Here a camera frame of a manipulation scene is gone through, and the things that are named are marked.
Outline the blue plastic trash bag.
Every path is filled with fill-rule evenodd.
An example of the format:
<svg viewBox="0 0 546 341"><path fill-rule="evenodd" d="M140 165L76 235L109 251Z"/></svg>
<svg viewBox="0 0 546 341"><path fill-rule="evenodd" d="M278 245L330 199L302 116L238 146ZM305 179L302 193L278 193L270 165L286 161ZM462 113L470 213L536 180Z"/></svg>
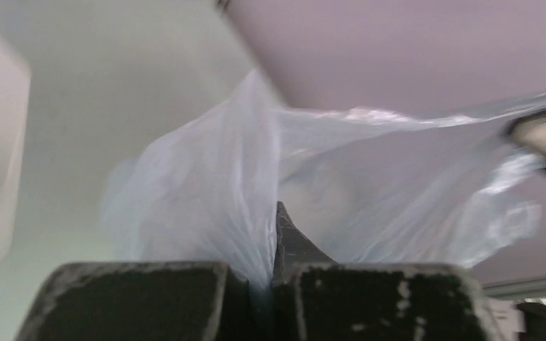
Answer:
<svg viewBox="0 0 546 341"><path fill-rule="evenodd" d="M124 260L221 260L263 288L277 205L341 263L471 268L532 235L513 189L545 165L505 136L546 93L420 117L285 107L252 71L223 103L111 173L100 223Z"/></svg>

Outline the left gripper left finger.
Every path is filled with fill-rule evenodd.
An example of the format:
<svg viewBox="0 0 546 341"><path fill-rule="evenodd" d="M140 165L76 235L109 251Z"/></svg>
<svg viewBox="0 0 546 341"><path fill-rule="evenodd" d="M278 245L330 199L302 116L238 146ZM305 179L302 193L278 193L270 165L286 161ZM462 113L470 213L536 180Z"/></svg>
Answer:
<svg viewBox="0 0 546 341"><path fill-rule="evenodd" d="M247 282L223 262L79 262L43 282L18 340L258 340Z"/></svg>

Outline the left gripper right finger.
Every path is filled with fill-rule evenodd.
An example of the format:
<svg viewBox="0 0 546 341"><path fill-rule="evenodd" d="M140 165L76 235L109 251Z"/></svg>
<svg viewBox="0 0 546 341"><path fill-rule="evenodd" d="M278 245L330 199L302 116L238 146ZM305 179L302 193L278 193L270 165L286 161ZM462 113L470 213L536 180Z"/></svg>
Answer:
<svg viewBox="0 0 546 341"><path fill-rule="evenodd" d="M277 205L277 340L502 340L478 282L448 264L339 264Z"/></svg>

